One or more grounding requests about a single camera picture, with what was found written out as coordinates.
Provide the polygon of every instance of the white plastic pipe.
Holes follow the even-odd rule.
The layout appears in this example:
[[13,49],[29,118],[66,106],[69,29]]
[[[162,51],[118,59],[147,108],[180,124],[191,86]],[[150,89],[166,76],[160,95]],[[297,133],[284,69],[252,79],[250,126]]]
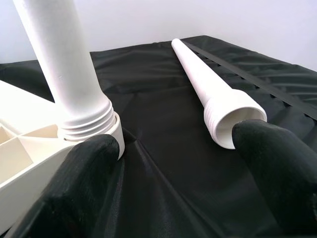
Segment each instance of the white plastic pipe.
[[247,93],[232,89],[179,39],[172,47],[204,106],[204,121],[212,139],[234,149],[233,126],[246,119],[266,121],[264,109]]
[[59,110],[59,136],[81,141],[118,127],[119,116],[100,89],[73,1],[14,4]]

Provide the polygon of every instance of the white plastic base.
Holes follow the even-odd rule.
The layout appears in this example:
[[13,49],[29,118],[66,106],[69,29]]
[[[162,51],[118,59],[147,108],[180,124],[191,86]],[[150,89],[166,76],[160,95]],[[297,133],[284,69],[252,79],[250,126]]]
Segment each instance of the white plastic base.
[[[40,196],[79,142],[58,137],[55,104],[0,81],[0,234]],[[124,151],[120,117],[105,133]]]

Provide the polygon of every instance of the black cloth surface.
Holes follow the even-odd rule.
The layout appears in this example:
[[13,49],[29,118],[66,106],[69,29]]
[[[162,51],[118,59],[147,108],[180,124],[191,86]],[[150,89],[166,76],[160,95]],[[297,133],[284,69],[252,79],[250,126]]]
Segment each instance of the black cloth surface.
[[[185,41],[316,107],[317,73],[199,36]],[[170,42],[91,53],[101,89],[119,113],[126,144],[94,237],[281,236],[282,228],[237,151],[211,139],[203,107]],[[247,92],[268,122],[314,151],[317,127],[223,66],[201,57],[232,88]],[[36,60],[0,65],[0,80],[53,100]]]

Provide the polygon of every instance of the black fabric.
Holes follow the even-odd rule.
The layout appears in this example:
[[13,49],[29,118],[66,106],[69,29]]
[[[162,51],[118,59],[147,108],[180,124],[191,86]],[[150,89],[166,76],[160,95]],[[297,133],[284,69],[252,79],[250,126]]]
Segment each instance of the black fabric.
[[314,120],[317,120],[317,110],[313,108],[311,105],[302,102],[301,100],[298,100],[297,98],[293,97],[292,95],[289,95],[288,93],[283,92],[281,89],[278,89],[269,83],[266,83],[265,81],[259,79],[258,77],[240,69],[237,66],[234,66],[233,64],[230,64],[226,62],[223,59],[220,59],[219,57],[216,57],[209,52],[206,52],[196,46],[193,46],[192,44],[186,43],[186,45],[193,51],[200,53],[204,57],[214,61],[215,63],[218,63],[219,65],[229,69],[231,72],[237,74],[238,76],[242,77],[243,79],[247,80],[248,82],[254,84],[255,87],[261,88],[268,92],[272,97],[276,97],[281,99],[286,105],[295,107],[305,115],[311,117]]
[[[207,36],[185,41],[317,105],[310,87],[317,85],[316,72]],[[91,55],[101,89],[120,115],[126,149],[90,237],[283,235],[245,161],[212,141],[203,107],[170,42]],[[313,119],[200,57],[232,88],[254,98],[270,123],[317,150]],[[0,79],[53,100],[37,61],[0,65]]]
[[317,234],[317,154],[289,130],[246,120],[232,130],[276,220],[287,234]]

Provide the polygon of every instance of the plastic stand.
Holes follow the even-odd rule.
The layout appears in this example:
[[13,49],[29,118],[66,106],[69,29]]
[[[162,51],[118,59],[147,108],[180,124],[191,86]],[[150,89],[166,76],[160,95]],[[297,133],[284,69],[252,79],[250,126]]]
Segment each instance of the plastic stand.
[[14,0],[55,104],[0,81],[0,234],[39,197],[69,150],[97,134],[124,141],[101,91],[72,0]]

